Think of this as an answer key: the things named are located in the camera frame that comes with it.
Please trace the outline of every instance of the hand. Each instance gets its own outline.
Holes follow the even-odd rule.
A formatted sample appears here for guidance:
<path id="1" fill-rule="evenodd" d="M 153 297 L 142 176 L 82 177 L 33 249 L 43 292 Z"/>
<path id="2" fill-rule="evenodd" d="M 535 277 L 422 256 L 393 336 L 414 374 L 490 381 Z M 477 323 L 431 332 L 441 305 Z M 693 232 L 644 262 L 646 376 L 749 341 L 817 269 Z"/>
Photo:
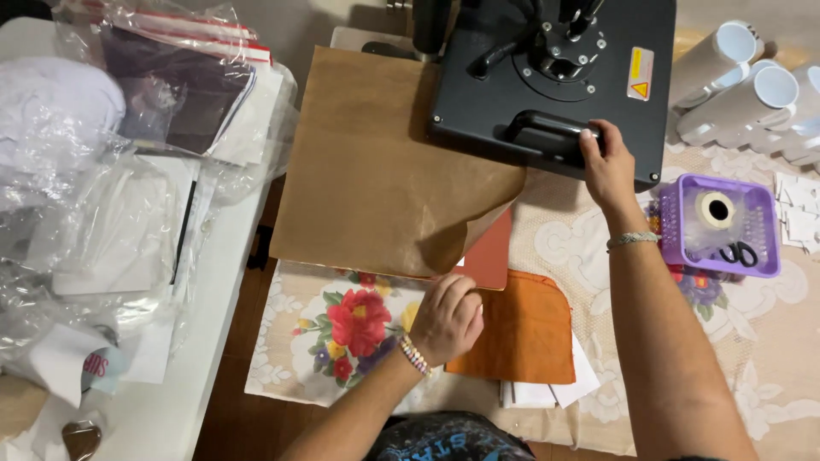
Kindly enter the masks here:
<path id="1" fill-rule="evenodd" d="M 639 221 L 645 222 L 635 197 L 635 158 L 626 149 L 621 131 L 606 120 L 593 120 L 590 124 L 601 129 L 606 147 L 606 152 L 601 155 L 592 132 L 581 132 L 581 153 L 586 162 L 586 188 L 592 199 L 604 211 L 610 228 L 614 221 L 633 220 L 638 216 Z"/>
<path id="2" fill-rule="evenodd" d="M 424 295 L 410 340 L 430 367 L 438 367 L 472 349 L 484 330 L 481 296 L 470 293 L 476 281 L 444 276 Z"/>

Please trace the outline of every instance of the wooden floor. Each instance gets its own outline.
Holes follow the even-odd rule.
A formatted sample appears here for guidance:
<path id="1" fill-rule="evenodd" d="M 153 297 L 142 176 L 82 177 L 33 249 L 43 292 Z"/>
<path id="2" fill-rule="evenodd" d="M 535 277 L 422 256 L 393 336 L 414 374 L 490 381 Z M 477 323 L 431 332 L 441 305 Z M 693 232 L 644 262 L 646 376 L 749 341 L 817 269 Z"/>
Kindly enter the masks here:
<path id="1" fill-rule="evenodd" d="M 284 180 L 271 185 L 260 224 L 273 227 Z M 276 260 L 264 271 L 245 270 L 239 300 L 216 381 L 208 403 L 194 459 L 278 459 L 288 444 L 327 411 L 316 405 L 295 404 L 244 393 L 262 311 Z M 561 445 L 531 444 L 539 461 L 613 461 L 619 458 L 589 450 L 572 451 Z"/>

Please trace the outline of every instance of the purple basket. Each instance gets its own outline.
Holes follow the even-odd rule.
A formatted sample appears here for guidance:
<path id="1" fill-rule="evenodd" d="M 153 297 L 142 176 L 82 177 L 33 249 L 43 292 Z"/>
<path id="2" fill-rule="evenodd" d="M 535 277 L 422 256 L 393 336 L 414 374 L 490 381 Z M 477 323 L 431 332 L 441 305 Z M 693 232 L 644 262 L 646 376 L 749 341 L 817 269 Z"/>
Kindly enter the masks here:
<path id="1" fill-rule="evenodd" d="M 743 194 L 744 204 L 747 208 L 758 209 L 763 213 L 762 239 L 753 239 L 747 235 L 743 241 L 749 244 L 758 254 L 767 255 L 765 261 L 761 261 L 754 267 L 744 267 L 739 262 L 730 263 L 723 261 L 719 254 L 713 254 L 710 258 L 693 261 L 684 249 L 683 241 L 683 191 L 686 188 L 699 187 L 711 189 L 724 194 Z M 686 266 L 697 267 L 699 269 L 709 269 L 712 271 L 730 272 L 743 276 L 756 276 L 771 278 L 780 273 L 780 250 L 779 239 L 777 238 L 777 214 L 774 208 L 774 195 L 772 191 L 761 185 L 742 182 L 736 180 L 726 180 L 711 176 L 695 175 L 686 173 L 681 175 L 677 181 L 661 189 L 660 192 L 661 210 L 661 254 L 666 264 L 685 264 Z"/>

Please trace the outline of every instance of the warning label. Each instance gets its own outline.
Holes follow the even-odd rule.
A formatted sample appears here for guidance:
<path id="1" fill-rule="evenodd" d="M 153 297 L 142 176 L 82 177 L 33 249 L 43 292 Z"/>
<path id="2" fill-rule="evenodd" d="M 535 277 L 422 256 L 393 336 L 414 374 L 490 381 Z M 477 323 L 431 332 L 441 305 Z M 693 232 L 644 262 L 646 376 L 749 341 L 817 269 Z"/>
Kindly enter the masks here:
<path id="1" fill-rule="evenodd" d="M 632 61 L 629 65 L 629 84 L 626 87 L 626 96 L 649 101 L 652 91 L 652 65 L 655 62 L 655 52 L 634 47 Z"/>

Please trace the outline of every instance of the finger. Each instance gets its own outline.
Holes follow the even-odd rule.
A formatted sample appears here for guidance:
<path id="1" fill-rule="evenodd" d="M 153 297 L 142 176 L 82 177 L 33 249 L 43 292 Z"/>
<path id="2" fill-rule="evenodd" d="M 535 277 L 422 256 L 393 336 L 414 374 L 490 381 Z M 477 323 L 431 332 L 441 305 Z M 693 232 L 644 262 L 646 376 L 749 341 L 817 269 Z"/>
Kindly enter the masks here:
<path id="1" fill-rule="evenodd" d="M 478 337 L 481 336 L 481 332 L 484 330 L 483 314 L 484 304 L 479 304 L 478 308 L 473 314 L 472 320 L 470 320 L 470 324 L 467 325 L 467 330 L 464 331 L 464 342 L 467 343 L 467 346 L 470 349 L 472 349 L 472 346 L 476 343 Z"/>
<path id="2" fill-rule="evenodd" d="M 617 146 L 623 144 L 623 137 L 621 137 L 621 131 L 617 126 L 606 120 L 590 120 L 590 124 L 601 129 L 601 134 L 604 136 L 604 142 L 607 146 L 607 154 L 621 152 L 620 149 L 616 149 Z"/>
<path id="3" fill-rule="evenodd" d="M 473 288 L 476 288 L 476 281 L 467 276 L 458 279 L 447 288 L 447 292 L 444 293 L 444 297 L 441 299 L 441 307 L 446 309 L 444 318 L 453 317 L 458 303 Z"/>
<path id="4" fill-rule="evenodd" d="M 581 145 L 581 153 L 584 154 L 584 161 L 587 164 L 593 165 L 595 162 L 601 160 L 601 150 L 598 147 L 598 142 L 592 135 L 592 131 L 582 130 L 578 144 Z"/>
<path id="5" fill-rule="evenodd" d="M 441 304 L 441 299 L 444 297 L 444 293 L 447 292 L 447 289 L 462 277 L 461 274 L 447 274 L 441 277 L 441 279 L 433 285 L 433 288 L 424 295 L 425 299 L 422 300 L 422 303 L 428 301 L 427 304 L 430 307 L 437 307 Z"/>
<path id="6" fill-rule="evenodd" d="M 458 301 L 458 306 L 453 313 L 453 320 L 458 324 L 459 331 L 463 334 L 467 330 L 470 320 L 476 315 L 476 309 L 481 306 L 481 295 L 470 293 Z"/>

